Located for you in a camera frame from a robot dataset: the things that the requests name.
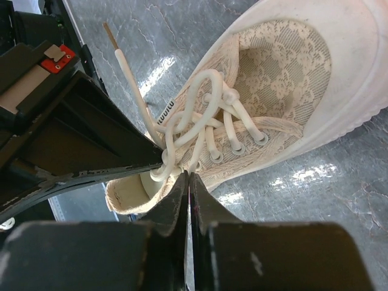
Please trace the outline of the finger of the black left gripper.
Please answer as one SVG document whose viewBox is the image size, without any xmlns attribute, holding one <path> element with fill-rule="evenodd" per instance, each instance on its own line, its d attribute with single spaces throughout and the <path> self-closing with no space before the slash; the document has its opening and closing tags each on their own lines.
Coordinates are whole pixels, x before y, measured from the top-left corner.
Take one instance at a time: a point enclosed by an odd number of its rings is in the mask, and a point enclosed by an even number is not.
<svg viewBox="0 0 388 291">
<path fill-rule="evenodd" d="M 158 168 L 160 165 L 160 163 L 157 163 L 138 167 L 127 166 L 114 169 L 88 170 L 60 176 L 54 176 L 40 168 L 34 170 L 32 175 L 18 175 L 13 172 L 2 174 L 1 221 L 6 221 L 37 203 L 58 194 L 116 178 L 147 172 Z"/>
</svg>

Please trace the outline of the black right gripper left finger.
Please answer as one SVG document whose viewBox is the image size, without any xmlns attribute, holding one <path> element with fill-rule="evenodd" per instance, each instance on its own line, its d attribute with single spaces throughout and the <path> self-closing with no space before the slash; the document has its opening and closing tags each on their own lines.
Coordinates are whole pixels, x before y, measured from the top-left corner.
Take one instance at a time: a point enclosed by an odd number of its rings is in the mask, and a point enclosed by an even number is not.
<svg viewBox="0 0 388 291">
<path fill-rule="evenodd" d="M 134 222 L 21 224 L 1 250 L 2 290 L 184 290 L 189 176 Z"/>
</svg>

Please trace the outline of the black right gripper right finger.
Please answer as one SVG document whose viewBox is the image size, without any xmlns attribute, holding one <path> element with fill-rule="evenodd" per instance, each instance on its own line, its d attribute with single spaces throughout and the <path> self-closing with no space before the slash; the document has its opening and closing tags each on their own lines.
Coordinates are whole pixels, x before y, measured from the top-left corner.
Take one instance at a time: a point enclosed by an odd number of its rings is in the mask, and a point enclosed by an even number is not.
<svg viewBox="0 0 388 291">
<path fill-rule="evenodd" d="M 244 222 L 189 178 L 196 290 L 373 290 L 339 224 Z"/>
</svg>

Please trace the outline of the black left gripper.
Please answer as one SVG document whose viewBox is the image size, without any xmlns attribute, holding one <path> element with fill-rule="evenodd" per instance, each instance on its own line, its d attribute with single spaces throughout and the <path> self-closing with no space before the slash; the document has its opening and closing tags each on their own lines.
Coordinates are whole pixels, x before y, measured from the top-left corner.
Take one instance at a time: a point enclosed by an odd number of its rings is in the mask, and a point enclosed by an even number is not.
<svg viewBox="0 0 388 291">
<path fill-rule="evenodd" d="M 84 73 L 49 15 L 1 1 L 1 172 L 40 178 L 132 173 L 161 165 L 140 133 Z"/>
</svg>

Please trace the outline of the beige lace shoe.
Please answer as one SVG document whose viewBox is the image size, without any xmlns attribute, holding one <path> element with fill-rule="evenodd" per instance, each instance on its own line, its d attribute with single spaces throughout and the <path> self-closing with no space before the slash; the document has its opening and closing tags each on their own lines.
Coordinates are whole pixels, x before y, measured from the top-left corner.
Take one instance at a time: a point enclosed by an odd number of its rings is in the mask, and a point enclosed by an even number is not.
<svg viewBox="0 0 388 291">
<path fill-rule="evenodd" d="M 387 106 L 386 1 L 260 1 L 241 15 L 212 45 L 178 95 L 155 123 L 166 126 L 184 110 L 195 75 L 220 72 L 257 128 L 268 136 L 258 145 L 232 114 L 243 146 L 233 152 L 226 129 L 213 128 L 221 160 L 203 146 L 194 172 L 191 140 L 176 150 L 178 175 L 161 182 L 144 173 L 108 182 L 109 210 L 122 215 L 148 212 L 171 191 L 182 172 L 197 173 L 206 189 L 323 146 Z M 198 90 L 194 110 L 203 114 L 212 85 Z"/>
</svg>

